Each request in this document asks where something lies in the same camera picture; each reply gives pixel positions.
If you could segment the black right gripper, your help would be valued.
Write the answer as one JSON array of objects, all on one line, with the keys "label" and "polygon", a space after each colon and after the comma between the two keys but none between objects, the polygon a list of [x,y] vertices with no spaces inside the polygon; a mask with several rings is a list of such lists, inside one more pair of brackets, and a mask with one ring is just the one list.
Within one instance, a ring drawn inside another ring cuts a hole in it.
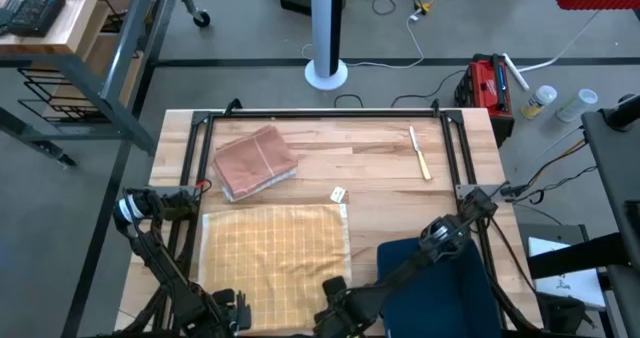
[{"label": "black right gripper", "polygon": [[328,306],[314,316],[314,338],[354,338],[373,325],[385,300],[382,289],[363,287],[326,293]]}]

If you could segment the yellow plaid towel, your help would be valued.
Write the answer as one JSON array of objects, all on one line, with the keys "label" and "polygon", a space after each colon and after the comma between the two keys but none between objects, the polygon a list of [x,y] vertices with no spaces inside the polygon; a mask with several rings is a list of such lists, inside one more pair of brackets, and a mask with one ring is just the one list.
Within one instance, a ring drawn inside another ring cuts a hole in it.
[{"label": "yellow plaid towel", "polygon": [[304,331],[327,307],[322,283],[352,280],[347,206],[263,205],[205,214],[198,283],[232,289],[251,308],[251,333]]}]

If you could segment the terracotta pink plaid towel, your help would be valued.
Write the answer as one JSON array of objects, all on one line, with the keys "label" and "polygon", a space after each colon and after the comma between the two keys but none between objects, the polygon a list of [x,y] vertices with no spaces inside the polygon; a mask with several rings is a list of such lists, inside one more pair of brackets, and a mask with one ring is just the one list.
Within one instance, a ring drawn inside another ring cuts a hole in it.
[{"label": "terracotta pink plaid towel", "polygon": [[217,148],[212,167],[221,186],[233,194],[248,193],[258,184],[298,167],[282,134],[273,125]]}]

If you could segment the navy blue fabric bin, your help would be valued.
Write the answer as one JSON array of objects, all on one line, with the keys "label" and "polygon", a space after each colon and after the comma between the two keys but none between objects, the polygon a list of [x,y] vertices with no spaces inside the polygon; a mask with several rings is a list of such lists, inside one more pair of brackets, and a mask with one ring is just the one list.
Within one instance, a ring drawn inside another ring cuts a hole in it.
[{"label": "navy blue fabric bin", "polygon": [[502,338],[501,320],[476,245],[422,269],[382,308],[386,338]]}]

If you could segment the thin wooden stick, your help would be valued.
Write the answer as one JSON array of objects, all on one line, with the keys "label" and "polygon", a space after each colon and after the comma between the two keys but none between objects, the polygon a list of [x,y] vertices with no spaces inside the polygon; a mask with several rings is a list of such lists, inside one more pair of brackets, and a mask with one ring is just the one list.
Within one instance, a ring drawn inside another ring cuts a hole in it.
[{"label": "thin wooden stick", "polygon": [[410,135],[410,138],[411,138],[411,142],[412,142],[414,151],[416,152],[416,155],[417,155],[417,158],[418,158],[418,161],[419,161],[420,170],[421,170],[423,179],[425,181],[429,181],[429,180],[432,179],[432,176],[431,176],[430,171],[428,169],[428,166],[426,164],[426,160],[424,158],[424,155],[423,155],[423,153],[422,153],[422,151],[420,149],[420,146],[418,144],[418,140],[417,140],[417,137],[416,137],[415,130],[414,130],[413,126],[409,127],[409,135]]}]

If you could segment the black bag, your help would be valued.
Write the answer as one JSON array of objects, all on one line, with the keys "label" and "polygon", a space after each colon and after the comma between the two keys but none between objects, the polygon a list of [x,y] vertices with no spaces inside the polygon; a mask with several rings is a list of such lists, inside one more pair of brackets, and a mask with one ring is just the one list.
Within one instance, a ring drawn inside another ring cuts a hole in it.
[{"label": "black bag", "polygon": [[596,328],[594,321],[586,313],[585,303],[581,300],[538,293],[537,301],[546,331],[575,334],[583,322],[591,328]]}]

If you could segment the white board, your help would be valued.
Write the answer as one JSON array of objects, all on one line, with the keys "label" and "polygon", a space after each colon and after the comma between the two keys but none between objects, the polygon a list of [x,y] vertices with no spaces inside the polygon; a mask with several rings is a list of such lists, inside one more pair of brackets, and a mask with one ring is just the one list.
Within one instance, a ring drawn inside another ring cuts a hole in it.
[{"label": "white board", "polygon": [[[569,247],[569,244],[535,237],[528,238],[530,258],[567,247]],[[538,293],[574,298],[591,308],[604,309],[606,307],[595,268],[536,278],[533,280],[533,285]]]}]

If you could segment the black flat beam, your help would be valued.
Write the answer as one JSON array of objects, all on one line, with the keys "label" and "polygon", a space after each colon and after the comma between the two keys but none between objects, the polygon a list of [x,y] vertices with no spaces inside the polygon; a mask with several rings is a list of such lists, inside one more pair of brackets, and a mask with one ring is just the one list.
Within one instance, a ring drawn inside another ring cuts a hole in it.
[{"label": "black flat beam", "polygon": [[528,266],[531,278],[541,279],[609,265],[628,265],[631,262],[621,235],[612,233],[532,256],[528,259]]}]

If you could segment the red tool case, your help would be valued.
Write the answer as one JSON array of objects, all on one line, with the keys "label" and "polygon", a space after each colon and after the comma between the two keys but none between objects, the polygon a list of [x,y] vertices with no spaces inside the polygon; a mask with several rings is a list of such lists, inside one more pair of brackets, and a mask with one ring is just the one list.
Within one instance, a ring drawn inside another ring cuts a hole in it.
[{"label": "red tool case", "polygon": [[501,147],[515,124],[505,58],[475,54],[455,89],[454,103],[460,108],[485,108],[496,144]]}]

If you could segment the white canister yellow label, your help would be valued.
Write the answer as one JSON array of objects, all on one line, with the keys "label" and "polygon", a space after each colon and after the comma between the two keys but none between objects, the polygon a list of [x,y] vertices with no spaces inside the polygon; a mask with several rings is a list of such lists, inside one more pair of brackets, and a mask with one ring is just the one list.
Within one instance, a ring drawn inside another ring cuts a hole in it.
[{"label": "white canister yellow label", "polygon": [[532,120],[537,117],[558,96],[556,89],[549,85],[540,86],[521,107],[524,118]]}]

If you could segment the white plastic tube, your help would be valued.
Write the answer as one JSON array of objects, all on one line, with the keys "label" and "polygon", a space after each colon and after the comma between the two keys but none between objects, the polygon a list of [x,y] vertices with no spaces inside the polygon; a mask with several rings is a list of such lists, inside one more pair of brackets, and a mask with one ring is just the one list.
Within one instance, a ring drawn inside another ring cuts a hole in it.
[{"label": "white plastic tube", "polygon": [[527,81],[524,79],[523,75],[520,73],[520,71],[518,70],[518,68],[516,67],[516,65],[514,64],[514,62],[511,60],[511,58],[509,57],[509,55],[504,52],[502,54],[502,56],[504,57],[505,63],[507,65],[507,67],[509,68],[509,70],[511,71],[511,73],[513,74],[513,76],[516,78],[517,82],[519,83],[519,85],[521,86],[521,88],[524,91],[529,91],[530,90],[530,86],[527,83]]}]

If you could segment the black electronic device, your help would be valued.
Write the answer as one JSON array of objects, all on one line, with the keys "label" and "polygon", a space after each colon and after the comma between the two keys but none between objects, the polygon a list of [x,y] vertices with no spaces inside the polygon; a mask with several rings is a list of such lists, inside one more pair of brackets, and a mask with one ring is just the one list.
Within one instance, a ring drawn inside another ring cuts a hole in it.
[{"label": "black electronic device", "polygon": [[6,27],[9,34],[43,38],[60,15],[66,0],[22,0]]}]

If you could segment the dark grey flat device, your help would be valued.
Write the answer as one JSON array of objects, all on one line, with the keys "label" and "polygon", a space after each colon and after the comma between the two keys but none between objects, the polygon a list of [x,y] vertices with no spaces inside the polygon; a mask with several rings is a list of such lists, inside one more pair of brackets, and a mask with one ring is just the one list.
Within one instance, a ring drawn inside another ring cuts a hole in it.
[{"label": "dark grey flat device", "polygon": [[18,11],[22,0],[5,0],[0,7],[0,29],[5,28]]}]

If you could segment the black aluminium table frame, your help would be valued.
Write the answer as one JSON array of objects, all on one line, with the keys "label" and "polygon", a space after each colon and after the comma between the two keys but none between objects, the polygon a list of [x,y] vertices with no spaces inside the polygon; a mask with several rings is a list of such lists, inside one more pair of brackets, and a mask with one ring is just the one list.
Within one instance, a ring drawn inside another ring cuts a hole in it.
[{"label": "black aluminium table frame", "polygon": [[[375,249],[417,234],[454,211],[456,186],[500,184],[505,175],[488,113],[479,108],[238,109],[166,112],[149,182],[193,183],[213,176],[202,154],[264,125],[276,126],[299,158],[296,175],[247,199],[250,206],[318,204],[346,191],[353,280],[375,278]],[[413,126],[432,179],[423,179]]]}]

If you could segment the wooden workbench grey steel frame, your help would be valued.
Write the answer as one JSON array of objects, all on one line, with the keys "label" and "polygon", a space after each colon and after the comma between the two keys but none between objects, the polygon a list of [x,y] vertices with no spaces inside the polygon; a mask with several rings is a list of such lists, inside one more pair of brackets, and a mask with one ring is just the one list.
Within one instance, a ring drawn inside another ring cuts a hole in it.
[{"label": "wooden workbench grey steel frame", "polygon": [[147,12],[152,7],[152,0],[130,0],[105,78],[94,74],[78,54],[97,1],[66,0],[60,15],[43,37],[0,37],[0,69],[22,68],[33,63],[55,67],[113,126],[111,132],[102,135],[46,135],[0,107],[1,132],[64,165],[73,161],[56,144],[62,140],[120,140],[131,142],[148,154],[153,154],[156,150],[156,141],[120,101],[122,87],[128,76],[138,38],[143,33]]}]

